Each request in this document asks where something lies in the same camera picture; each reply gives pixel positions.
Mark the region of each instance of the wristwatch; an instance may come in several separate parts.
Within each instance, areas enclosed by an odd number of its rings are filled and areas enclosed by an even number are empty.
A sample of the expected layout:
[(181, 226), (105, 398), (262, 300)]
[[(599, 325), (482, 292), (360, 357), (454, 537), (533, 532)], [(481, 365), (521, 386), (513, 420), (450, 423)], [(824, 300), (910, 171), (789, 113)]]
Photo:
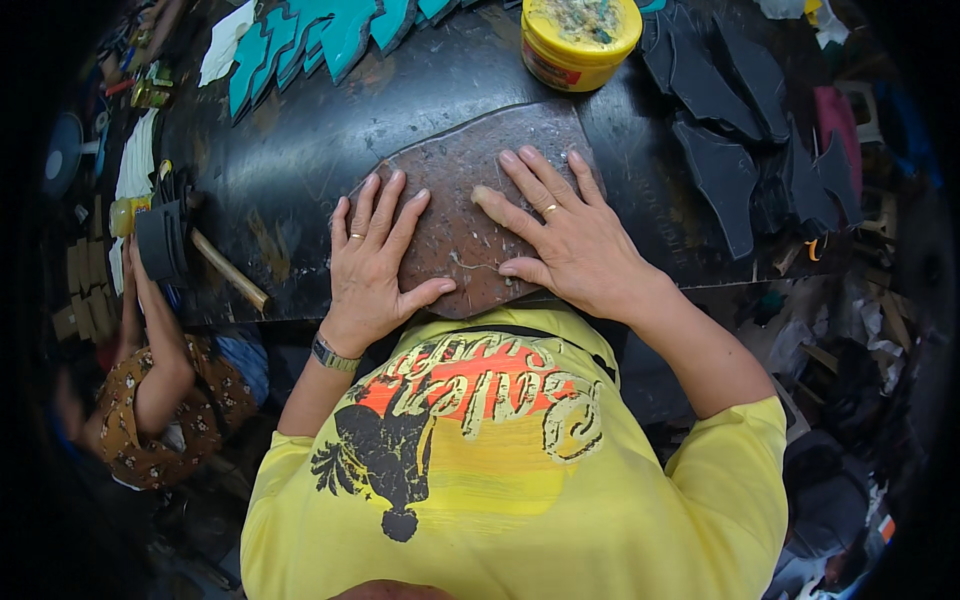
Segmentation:
[(354, 372), (357, 370), (357, 367), (360, 366), (359, 358), (344, 358), (343, 356), (339, 356), (336, 352), (331, 350), (326, 345), (324, 338), (320, 337), (320, 331), (313, 336), (313, 344), (310, 346), (310, 349), (313, 353), (313, 357), (317, 359), (317, 362), (328, 369), (334, 369), (336, 371), (343, 372)]

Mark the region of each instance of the glue container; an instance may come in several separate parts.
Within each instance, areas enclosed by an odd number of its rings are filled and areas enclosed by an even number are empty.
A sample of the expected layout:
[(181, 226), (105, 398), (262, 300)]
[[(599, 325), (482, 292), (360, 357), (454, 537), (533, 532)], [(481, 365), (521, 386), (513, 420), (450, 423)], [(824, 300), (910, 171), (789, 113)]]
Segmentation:
[(154, 195), (136, 198), (118, 198), (110, 205), (109, 229), (113, 237), (127, 237), (133, 233), (133, 221), (138, 212), (150, 210)]
[(643, 19), (634, 0), (525, 0), (523, 62), (563, 91), (605, 84), (634, 51)]

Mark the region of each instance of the yellow lid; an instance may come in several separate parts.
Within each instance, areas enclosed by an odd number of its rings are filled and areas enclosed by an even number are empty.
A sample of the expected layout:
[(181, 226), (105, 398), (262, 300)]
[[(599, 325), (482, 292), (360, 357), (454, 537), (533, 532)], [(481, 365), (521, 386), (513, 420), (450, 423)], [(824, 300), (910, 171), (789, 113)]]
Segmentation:
[(523, 17), (544, 46), (582, 60), (625, 58), (643, 29), (634, 0), (526, 0)]

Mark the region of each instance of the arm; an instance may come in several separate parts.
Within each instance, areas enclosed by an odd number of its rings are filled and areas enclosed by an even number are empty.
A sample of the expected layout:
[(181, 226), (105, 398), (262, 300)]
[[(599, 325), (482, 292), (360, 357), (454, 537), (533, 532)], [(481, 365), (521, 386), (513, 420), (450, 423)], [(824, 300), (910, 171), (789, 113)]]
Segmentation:
[[(670, 365), (700, 419), (773, 396), (753, 355), (636, 251), (583, 158), (571, 151), (568, 161), (582, 200), (536, 149), (500, 155), (503, 170), (545, 225), (503, 194), (474, 189), (473, 201), (540, 255), (508, 260), (499, 273), (538, 283), (595, 317), (627, 324)], [(547, 210), (551, 205), (556, 207)]]
[(131, 238), (123, 244), (123, 280), (127, 286), (123, 294), (123, 316), (120, 319), (120, 345), (113, 364), (119, 365), (130, 355), (143, 348), (143, 324), (140, 322), (140, 307), (136, 302), (136, 274), (130, 257)]
[(147, 323), (147, 341), (154, 358), (153, 367), (136, 389), (133, 414), (137, 432), (149, 437), (158, 435), (167, 426), (174, 411), (193, 390), (196, 375), (177, 317), (159, 286), (147, 277), (135, 237), (131, 241), (131, 260)]
[[(356, 215), (347, 234), (350, 203), (341, 198), (331, 219), (330, 311), (320, 324), (320, 337), (344, 358), (359, 358), (367, 346), (409, 319), (419, 308), (456, 288), (452, 279), (435, 278), (401, 294), (397, 287), (400, 259), (410, 245), (417, 220), (430, 202), (421, 192), (400, 212), (391, 227), (396, 201), (406, 175), (394, 171), (373, 211), (380, 178), (370, 175), (360, 192)], [(276, 430), (285, 436), (316, 437), (353, 379), (352, 372), (328, 369), (312, 356), (287, 403)]]

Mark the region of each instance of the hand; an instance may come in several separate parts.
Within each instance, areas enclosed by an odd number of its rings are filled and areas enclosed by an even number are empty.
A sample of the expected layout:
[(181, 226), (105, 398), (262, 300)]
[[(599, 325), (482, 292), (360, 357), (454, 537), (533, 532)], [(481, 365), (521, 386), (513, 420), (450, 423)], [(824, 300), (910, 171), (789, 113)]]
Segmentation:
[(403, 171), (394, 171), (373, 212), (373, 196), (380, 187), (380, 177), (376, 173), (367, 177), (350, 224), (350, 237), (346, 223), (349, 200), (341, 198), (333, 211), (332, 302), (320, 325), (320, 335), (330, 349), (344, 358), (359, 358), (367, 346), (393, 331), (417, 309), (457, 287), (453, 279), (435, 278), (400, 294), (396, 281), (400, 259), (410, 246), (417, 220), (430, 202), (430, 192), (421, 190), (403, 207), (391, 228), (396, 199), (406, 181)]
[(524, 146), (519, 153), (503, 151), (500, 165), (546, 225), (489, 187), (478, 185), (471, 196), (491, 219), (530, 242), (540, 255), (505, 261), (501, 275), (537, 283), (594, 317), (621, 323), (644, 300), (676, 290), (669, 277), (640, 257), (582, 156), (567, 154), (583, 200), (535, 148)]

